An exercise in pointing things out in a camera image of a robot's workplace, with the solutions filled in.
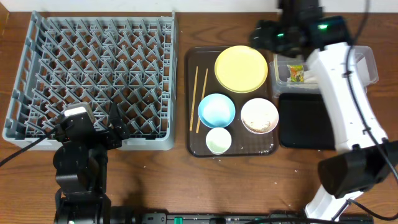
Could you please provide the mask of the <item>yellow green snack wrapper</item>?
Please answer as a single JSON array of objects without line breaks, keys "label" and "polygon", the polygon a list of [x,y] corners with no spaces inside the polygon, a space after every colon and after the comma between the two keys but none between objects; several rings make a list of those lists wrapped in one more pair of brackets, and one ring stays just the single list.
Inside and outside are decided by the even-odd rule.
[{"label": "yellow green snack wrapper", "polygon": [[287,68],[290,73],[290,78],[288,81],[290,82],[304,82],[304,67],[303,65],[287,65]]}]

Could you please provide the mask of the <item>white pink bowl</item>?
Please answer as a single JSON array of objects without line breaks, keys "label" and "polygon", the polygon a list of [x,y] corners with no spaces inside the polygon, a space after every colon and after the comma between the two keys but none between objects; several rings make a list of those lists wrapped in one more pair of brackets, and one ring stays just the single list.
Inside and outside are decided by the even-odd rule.
[{"label": "white pink bowl", "polygon": [[272,132],[279,122],[276,106],[264,98],[253,98],[241,109],[241,121],[244,127],[253,134]]}]

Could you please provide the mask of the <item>small white cup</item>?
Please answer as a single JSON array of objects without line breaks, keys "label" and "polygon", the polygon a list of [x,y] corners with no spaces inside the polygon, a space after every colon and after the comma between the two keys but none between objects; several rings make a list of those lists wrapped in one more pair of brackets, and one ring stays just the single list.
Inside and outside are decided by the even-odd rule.
[{"label": "small white cup", "polygon": [[206,135],[205,143],[211,153],[221,155],[231,147],[232,137],[225,128],[213,128]]}]

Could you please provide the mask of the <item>white paper napkin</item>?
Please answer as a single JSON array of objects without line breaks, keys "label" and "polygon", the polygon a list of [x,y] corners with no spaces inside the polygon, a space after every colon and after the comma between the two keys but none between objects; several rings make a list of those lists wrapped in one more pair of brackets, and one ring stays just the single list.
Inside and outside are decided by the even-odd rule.
[{"label": "white paper napkin", "polygon": [[307,70],[303,73],[303,82],[305,84],[317,84],[317,78],[312,71]]}]

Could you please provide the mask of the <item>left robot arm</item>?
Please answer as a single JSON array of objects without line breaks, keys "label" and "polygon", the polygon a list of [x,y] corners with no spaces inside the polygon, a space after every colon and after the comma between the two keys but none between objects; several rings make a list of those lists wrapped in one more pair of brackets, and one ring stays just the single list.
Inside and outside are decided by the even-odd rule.
[{"label": "left robot arm", "polygon": [[113,206],[106,195],[108,151],[130,137],[115,103],[108,121],[106,129],[97,131],[90,106],[82,102],[68,106],[56,125],[55,138],[62,146],[53,157],[60,187],[55,223],[135,223],[131,207]]}]

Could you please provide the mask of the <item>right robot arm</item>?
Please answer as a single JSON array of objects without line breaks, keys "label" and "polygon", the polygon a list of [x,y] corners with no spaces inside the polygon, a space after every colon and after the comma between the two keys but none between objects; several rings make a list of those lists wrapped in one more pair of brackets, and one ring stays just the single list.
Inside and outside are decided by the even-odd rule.
[{"label": "right robot arm", "polygon": [[354,63],[356,35],[341,16],[327,17],[317,0],[280,0],[278,21],[259,21],[250,37],[256,49],[302,56],[317,76],[338,155],[318,164],[321,182],[305,216],[295,223],[339,223],[364,192],[397,174],[397,143],[376,119]]}]

